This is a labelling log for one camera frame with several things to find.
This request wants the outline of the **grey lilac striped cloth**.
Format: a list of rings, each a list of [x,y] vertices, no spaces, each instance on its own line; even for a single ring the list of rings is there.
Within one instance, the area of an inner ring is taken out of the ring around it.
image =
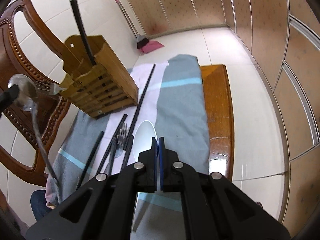
[[[133,67],[129,74],[141,97],[153,63]],[[91,161],[85,179],[97,172],[123,114],[131,124],[135,107],[94,119],[79,111],[54,161],[60,180],[58,188],[48,178],[48,207],[58,206],[76,189],[85,163],[101,131],[103,138]],[[208,173],[209,132],[204,105],[200,67],[195,56],[180,54],[164,63],[157,63],[138,116],[138,123],[149,120],[157,137],[163,137],[167,149],[178,153],[180,161],[197,172]],[[137,198],[132,239],[185,239],[179,193],[141,193]]]

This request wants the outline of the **bamboo utensil holder box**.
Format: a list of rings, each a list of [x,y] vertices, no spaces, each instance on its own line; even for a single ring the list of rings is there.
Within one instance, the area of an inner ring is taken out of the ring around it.
[[[65,78],[59,93],[93,118],[123,107],[138,105],[138,87],[103,36],[88,36],[95,65],[91,64],[81,36],[65,40]]]

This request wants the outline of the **orange wooden table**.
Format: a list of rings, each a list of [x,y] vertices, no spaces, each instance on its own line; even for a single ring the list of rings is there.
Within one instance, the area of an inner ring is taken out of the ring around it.
[[[234,116],[226,66],[201,66],[204,102],[209,129],[209,173],[233,176]]]

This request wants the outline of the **kitchen counter with cabinets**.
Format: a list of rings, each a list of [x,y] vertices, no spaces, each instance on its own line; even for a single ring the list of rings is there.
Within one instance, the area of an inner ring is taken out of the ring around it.
[[[199,67],[226,66],[231,181],[295,237],[319,206],[319,21],[306,0],[125,0],[143,33]]]

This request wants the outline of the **broom with pink dustpan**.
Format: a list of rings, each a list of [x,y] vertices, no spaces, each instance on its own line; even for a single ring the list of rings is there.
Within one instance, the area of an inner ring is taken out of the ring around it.
[[[124,16],[130,30],[132,31],[135,41],[136,41],[136,46],[137,49],[142,52],[143,54],[150,53],[156,49],[164,47],[161,43],[157,41],[150,41],[145,35],[140,35],[135,28],[133,22],[131,21],[129,15],[125,11],[125,8],[123,7],[122,3],[120,0],[115,0],[117,3],[119,9],[121,10],[122,15]]]

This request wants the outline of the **blue jeans leg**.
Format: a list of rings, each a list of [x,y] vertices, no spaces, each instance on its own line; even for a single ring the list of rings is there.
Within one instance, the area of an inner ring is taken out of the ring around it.
[[[37,222],[52,211],[52,209],[47,206],[45,190],[34,191],[30,197],[30,205]]]

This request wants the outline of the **white ceramic spoon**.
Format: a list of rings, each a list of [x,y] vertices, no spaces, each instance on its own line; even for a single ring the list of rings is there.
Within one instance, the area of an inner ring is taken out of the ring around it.
[[[149,120],[144,120],[137,128],[133,139],[132,150],[135,162],[138,161],[140,152],[151,149],[153,138],[157,139],[156,130]]]

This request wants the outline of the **steel fork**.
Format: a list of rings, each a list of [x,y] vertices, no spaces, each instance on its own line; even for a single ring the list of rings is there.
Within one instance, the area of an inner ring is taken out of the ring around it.
[[[35,86],[39,93],[46,95],[57,95],[60,92],[64,92],[65,90],[67,90],[66,88],[60,87],[56,83],[45,83],[36,81]]]

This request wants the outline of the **large steel ladle spoon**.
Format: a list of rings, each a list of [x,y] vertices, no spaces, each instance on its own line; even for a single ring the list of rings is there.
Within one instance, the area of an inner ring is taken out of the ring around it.
[[[57,185],[58,188],[60,188],[61,183],[59,182],[59,179],[57,178],[56,173],[53,170],[53,167],[48,159],[47,151],[45,150],[44,144],[41,140],[39,126],[37,123],[38,104],[36,102],[37,91],[36,91],[35,83],[24,74],[15,74],[10,78],[8,82],[8,88],[10,88],[13,85],[18,85],[20,90],[19,96],[14,101],[14,104],[20,107],[20,109],[22,109],[23,111],[31,113],[33,129],[35,132],[36,141],[40,148],[41,155],[49,170],[50,175],[54,179],[55,184]]]

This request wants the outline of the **carved dark wooden chair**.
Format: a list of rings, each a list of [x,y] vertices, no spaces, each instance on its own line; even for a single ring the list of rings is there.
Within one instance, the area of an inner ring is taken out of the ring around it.
[[[1,15],[1,91],[8,87],[10,78],[15,74],[23,74],[32,81],[51,83],[52,80],[40,72],[26,57],[16,37],[14,16],[23,12],[27,22],[46,46],[61,60],[72,56],[66,45],[62,43],[46,26],[37,14],[31,0],[16,0]],[[35,98],[26,98],[20,94],[21,103],[15,102],[4,110],[4,115],[17,128],[35,150],[34,162],[31,166],[17,161],[4,148],[1,148],[1,163],[21,180],[44,187],[47,182],[46,163],[41,155],[31,117],[31,108],[37,103],[37,122],[44,149],[49,151],[58,132],[59,126],[67,114],[70,102],[60,95],[44,95],[37,93]]]

